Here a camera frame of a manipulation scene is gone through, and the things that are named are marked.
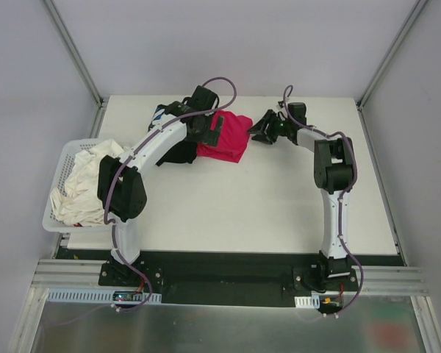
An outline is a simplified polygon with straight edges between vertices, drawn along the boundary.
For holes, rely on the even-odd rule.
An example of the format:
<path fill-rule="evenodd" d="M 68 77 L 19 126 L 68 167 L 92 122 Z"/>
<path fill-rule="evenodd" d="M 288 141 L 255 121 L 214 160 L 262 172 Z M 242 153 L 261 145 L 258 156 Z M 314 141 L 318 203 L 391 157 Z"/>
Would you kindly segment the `black t shirt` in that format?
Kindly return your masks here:
<path fill-rule="evenodd" d="M 161 124 L 166 120 L 164 104 L 157 105 L 151 122 L 148 125 L 147 131 L 150 132 L 156 125 Z M 197 158 L 197 143 L 191 141 L 180 141 L 175 146 L 170 148 L 163 157 L 156 163 L 157 166 L 161 166 L 164 163 L 173 164 L 192 164 Z"/>

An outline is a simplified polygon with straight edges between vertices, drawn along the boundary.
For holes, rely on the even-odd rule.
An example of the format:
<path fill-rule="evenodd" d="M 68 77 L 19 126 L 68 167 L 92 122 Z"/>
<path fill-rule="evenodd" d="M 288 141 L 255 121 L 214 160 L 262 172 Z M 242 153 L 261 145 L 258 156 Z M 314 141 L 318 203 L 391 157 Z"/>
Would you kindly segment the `pink t shirt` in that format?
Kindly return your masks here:
<path fill-rule="evenodd" d="M 253 121 L 244 115 L 235 115 L 226 110 L 215 113 L 214 126 L 219 118 L 223 118 L 223 126 L 217 146 L 199 143 L 196 148 L 198 157 L 209 157 L 231 163 L 239 163 L 247 149 L 249 141 L 248 130 L 253 126 Z"/>

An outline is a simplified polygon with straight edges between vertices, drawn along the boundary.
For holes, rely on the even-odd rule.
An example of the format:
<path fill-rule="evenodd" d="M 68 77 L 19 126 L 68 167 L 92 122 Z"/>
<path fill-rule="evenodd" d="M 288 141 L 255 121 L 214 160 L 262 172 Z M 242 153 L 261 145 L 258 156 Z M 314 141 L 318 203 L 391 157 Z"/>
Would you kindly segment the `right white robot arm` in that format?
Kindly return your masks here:
<path fill-rule="evenodd" d="M 357 181 L 351 139 L 341 132 L 327 134 L 306 123 L 306 105 L 289 103 L 280 112 L 268 110 L 249 130 L 256 142 L 272 145 L 279 137 L 313 153 L 313 179 L 323 200 L 324 234 L 314 281 L 333 290 L 351 274 L 352 257 L 347 245 L 347 208 Z"/>

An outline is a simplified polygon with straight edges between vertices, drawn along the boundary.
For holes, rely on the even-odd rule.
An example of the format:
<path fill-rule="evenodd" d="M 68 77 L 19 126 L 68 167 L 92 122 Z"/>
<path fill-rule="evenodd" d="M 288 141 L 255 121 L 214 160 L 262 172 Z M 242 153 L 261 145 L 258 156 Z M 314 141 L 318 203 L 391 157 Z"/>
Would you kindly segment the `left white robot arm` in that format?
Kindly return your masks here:
<path fill-rule="evenodd" d="M 112 227 L 111 256 L 120 263 L 115 277 L 125 286 L 140 279 L 140 236 L 136 218 L 148 197 L 144 178 L 148 172 L 182 141 L 217 146 L 223 120 L 214 122 L 220 99 L 199 85 L 192 96 L 154 111 L 146 135 L 118 157 L 106 155 L 99 164 L 97 197 L 102 202 L 104 223 Z"/>

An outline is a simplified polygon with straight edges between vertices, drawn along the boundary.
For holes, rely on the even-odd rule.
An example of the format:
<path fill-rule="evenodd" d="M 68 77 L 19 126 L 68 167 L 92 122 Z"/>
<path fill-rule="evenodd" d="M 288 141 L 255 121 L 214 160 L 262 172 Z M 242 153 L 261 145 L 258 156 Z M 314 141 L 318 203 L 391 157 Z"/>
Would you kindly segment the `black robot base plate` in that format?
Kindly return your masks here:
<path fill-rule="evenodd" d="M 312 292 L 342 294 L 358 288 L 355 271 L 327 279 L 336 268 L 317 254 L 142 252 L 131 268 L 108 259 L 100 286 L 153 291 L 165 304 L 292 307 Z"/>

